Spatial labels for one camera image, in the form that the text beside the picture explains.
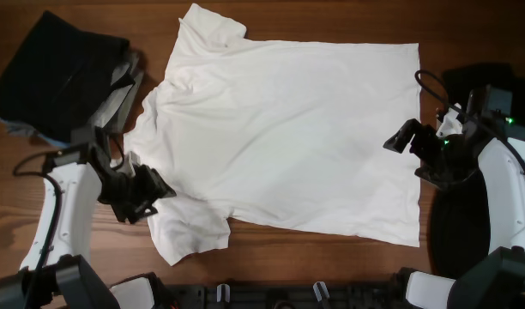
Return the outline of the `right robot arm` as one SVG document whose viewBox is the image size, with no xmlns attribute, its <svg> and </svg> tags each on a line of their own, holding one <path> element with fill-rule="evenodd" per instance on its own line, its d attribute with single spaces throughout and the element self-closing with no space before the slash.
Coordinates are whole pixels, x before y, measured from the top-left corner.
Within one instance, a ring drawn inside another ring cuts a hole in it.
<svg viewBox="0 0 525 309">
<path fill-rule="evenodd" d="M 482 257 L 456 279 L 415 271 L 406 301 L 416 308 L 525 308 L 525 141 L 511 135 L 512 94 L 475 89 L 468 109 L 451 106 L 438 129 L 412 118 L 384 143 L 419 157 L 421 179 L 466 209 L 484 204 L 488 235 Z M 465 121 L 460 123 L 457 115 Z"/>
</svg>

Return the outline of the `white t-shirt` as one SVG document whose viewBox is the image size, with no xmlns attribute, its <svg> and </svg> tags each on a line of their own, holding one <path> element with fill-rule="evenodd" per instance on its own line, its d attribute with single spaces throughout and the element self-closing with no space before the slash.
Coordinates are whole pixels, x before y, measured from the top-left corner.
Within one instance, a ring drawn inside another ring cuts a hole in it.
<svg viewBox="0 0 525 309">
<path fill-rule="evenodd" d="M 228 219 L 419 245 L 419 160 L 383 144 L 419 116 L 417 44 L 246 38 L 198 5 L 124 150 L 175 190 L 148 220 L 169 263 L 228 246 Z"/>
</svg>

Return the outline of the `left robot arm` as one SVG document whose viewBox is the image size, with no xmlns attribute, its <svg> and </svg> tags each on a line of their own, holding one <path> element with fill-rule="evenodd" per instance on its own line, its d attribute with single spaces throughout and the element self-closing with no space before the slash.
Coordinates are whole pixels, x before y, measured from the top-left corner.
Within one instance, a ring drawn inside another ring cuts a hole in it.
<svg viewBox="0 0 525 309">
<path fill-rule="evenodd" d="M 153 273 L 106 286 L 90 264 L 94 208 L 103 203 L 120 222 L 156 214 L 154 203 L 175 197 L 146 165 L 111 164 L 112 137 L 100 127 L 75 129 L 69 148 L 42 153 L 45 197 L 33 243 L 18 272 L 0 279 L 1 308 L 41 308 L 63 296 L 69 308 L 176 308 Z"/>
</svg>

